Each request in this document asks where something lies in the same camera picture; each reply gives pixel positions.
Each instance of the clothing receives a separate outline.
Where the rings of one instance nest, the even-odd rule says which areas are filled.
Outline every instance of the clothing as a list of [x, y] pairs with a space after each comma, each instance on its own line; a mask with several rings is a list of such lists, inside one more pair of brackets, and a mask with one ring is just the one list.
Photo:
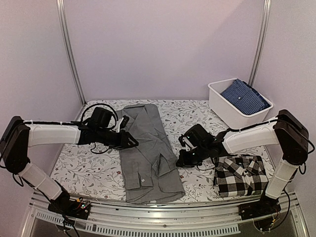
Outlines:
[[125, 130], [139, 142], [138, 147], [119, 152], [130, 203], [175, 201], [185, 192], [172, 151], [163, 129], [158, 107], [153, 104], [127, 106], [118, 116], [128, 116]]
[[260, 195], [268, 183], [260, 156], [217, 158], [214, 185], [220, 197]]
[[221, 95], [245, 115], [252, 115], [270, 107], [254, 88], [239, 79], [234, 80]]

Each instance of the floral pattern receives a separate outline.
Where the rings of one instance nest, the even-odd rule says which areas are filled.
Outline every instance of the floral pattern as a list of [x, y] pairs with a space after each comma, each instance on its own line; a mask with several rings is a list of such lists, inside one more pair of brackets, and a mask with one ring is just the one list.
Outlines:
[[[174, 153], [178, 156], [182, 149], [178, 138], [193, 125], [200, 123], [207, 131], [217, 134], [227, 129], [227, 125], [209, 108], [208, 101], [197, 100], [115, 100], [90, 101], [86, 106], [95, 103], [106, 103], [115, 110], [127, 105], [153, 103], [158, 106], [164, 129]], [[92, 114], [87, 111], [86, 118]], [[51, 177], [63, 185], [72, 194], [125, 200], [124, 181], [121, 173], [119, 152], [109, 150], [96, 155], [90, 152], [91, 145], [69, 145], [64, 148], [55, 164]], [[106, 147], [97, 144], [96, 151], [104, 151]], [[241, 151], [240, 154], [260, 155], [263, 159], [268, 179], [273, 176], [274, 169], [264, 147]], [[218, 196], [213, 186], [214, 169], [210, 159], [206, 159], [199, 169], [179, 169], [186, 195], [176, 202], [208, 202], [232, 200], [244, 197]]]

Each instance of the black and white checkered shirt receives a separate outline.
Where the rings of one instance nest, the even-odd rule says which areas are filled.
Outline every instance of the black and white checkered shirt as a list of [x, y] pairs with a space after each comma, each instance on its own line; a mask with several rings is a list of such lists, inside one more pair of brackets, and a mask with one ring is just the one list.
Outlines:
[[217, 158], [214, 185], [220, 197], [260, 195], [268, 183], [260, 156]]

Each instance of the white basket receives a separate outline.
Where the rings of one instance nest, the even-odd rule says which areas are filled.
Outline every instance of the white basket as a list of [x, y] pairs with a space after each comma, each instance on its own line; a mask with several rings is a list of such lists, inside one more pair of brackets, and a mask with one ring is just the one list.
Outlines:
[[245, 115], [239, 111], [234, 105], [226, 100], [220, 94], [229, 87], [236, 78], [212, 82], [208, 84], [209, 88], [209, 106], [210, 108], [230, 127], [239, 129], [262, 122], [268, 111], [273, 108], [273, 104], [266, 97], [261, 95], [270, 107], [259, 111], [252, 115]]

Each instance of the folded blue checkered shirt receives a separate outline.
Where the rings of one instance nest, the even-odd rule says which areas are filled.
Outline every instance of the folded blue checkered shirt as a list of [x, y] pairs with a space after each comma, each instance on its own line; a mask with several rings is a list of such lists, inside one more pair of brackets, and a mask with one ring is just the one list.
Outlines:
[[270, 107], [254, 88], [239, 79], [234, 80], [221, 95], [244, 115], [252, 115]]

